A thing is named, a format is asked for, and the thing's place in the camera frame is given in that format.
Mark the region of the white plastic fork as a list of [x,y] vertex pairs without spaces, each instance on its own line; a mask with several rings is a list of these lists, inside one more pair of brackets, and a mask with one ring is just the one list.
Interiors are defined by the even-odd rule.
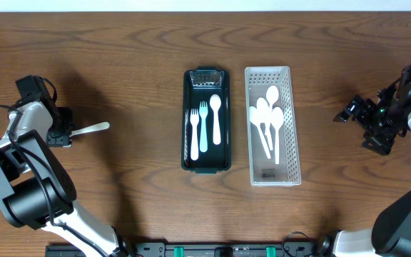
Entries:
[[201,118],[201,135],[200,135],[200,152],[205,153],[208,150],[208,136],[206,128],[206,119],[208,116],[208,105],[205,101],[200,102],[199,115]]
[[103,131],[103,130],[106,130],[106,129],[109,129],[109,128],[110,128],[110,123],[109,122],[101,122],[99,124],[94,124],[94,125],[91,125],[91,126],[87,126],[85,128],[80,128],[78,130],[74,130],[74,131],[71,132],[70,137],[78,136],[78,135],[85,134],[85,133],[93,133],[93,132],[97,132],[97,131]]
[[198,146],[198,123],[199,123],[199,113],[198,109],[191,110],[190,123],[192,126],[191,134],[191,160],[198,160],[199,156],[199,146]]

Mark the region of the white plastic spoon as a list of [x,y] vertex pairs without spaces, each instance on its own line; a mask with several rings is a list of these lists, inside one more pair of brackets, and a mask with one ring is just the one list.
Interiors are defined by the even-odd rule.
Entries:
[[270,114],[269,114],[269,105],[268,102],[264,98],[259,98],[257,100],[257,110],[260,117],[260,120],[265,124],[265,132],[264,134],[268,140],[268,147],[269,150],[273,150],[273,141],[272,136],[270,134]]
[[221,133],[218,112],[221,107],[221,99],[218,94],[213,94],[210,97],[210,107],[213,110],[213,143],[219,145],[221,143]]
[[279,95],[278,87],[276,85],[270,86],[266,91],[265,97],[270,109],[273,109],[273,105],[277,102]]
[[265,155],[266,155],[267,159],[271,159],[270,151],[269,151],[269,148],[268,148],[268,144],[267,144],[267,142],[266,142],[266,140],[265,140],[265,137],[264,137],[264,135],[263,135],[262,129],[261,129],[261,127],[260,127],[262,121],[260,120],[260,115],[259,115],[259,112],[258,112],[258,110],[257,110],[256,107],[254,107],[254,106],[251,106],[251,107],[250,107],[249,116],[250,116],[250,122],[251,122],[253,125],[255,125],[256,128],[257,128],[257,130],[258,130],[259,137],[260,137],[260,140],[261,140],[261,143],[262,143],[262,146],[263,146],[263,150],[264,150],[264,152],[265,152]]
[[275,164],[280,163],[280,129],[284,124],[284,114],[280,107],[275,107],[271,113],[271,124],[275,129],[275,145],[274,145],[274,154],[275,154]]

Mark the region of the clear perforated plastic basket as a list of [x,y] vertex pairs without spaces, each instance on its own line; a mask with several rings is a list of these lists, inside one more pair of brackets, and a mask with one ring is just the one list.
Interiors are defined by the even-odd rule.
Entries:
[[[275,129],[270,122],[273,141],[271,159],[267,159],[255,125],[250,122],[250,107],[257,108],[257,100],[266,100],[266,91],[276,85],[279,98],[273,105],[280,107],[284,114],[284,124],[280,129],[280,163],[275,164]],[[252,186],[297,186],[301,184],[300,157],[295,124],[295,110],[290,68],[287,66],[253,66],[245,69],[245,100],[248,124],[248,154],[250,164],[250,184]],[[272,110],[269,108],[270,120]],[[264,134],[265,124],[260,125]]]

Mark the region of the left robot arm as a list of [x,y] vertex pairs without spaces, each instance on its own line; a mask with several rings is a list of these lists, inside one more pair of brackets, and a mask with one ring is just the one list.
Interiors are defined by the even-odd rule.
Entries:
[[113,226],[94,218],[52,152],[72,136],[106,130],[103,122],[77,130],[72,111],[56,105],[53,84],[41,76],[16,81],[21,98],[7,106],[9,125],[0,138],[0,212],[14,227],[28,226],[62,237],[85,256],[134,256]]

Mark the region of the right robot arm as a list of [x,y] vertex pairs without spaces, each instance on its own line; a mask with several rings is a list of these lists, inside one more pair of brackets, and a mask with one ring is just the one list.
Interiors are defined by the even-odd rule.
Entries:
[[[362,147],[389,155],[397,137],[411,138],[411,64],[378,91],[376,101],[357,95],[333,120],[356,122],[364,131]],[[371,228],[326,235],[318,255],[411,256],[411,175],[407,192],[386,207]]]

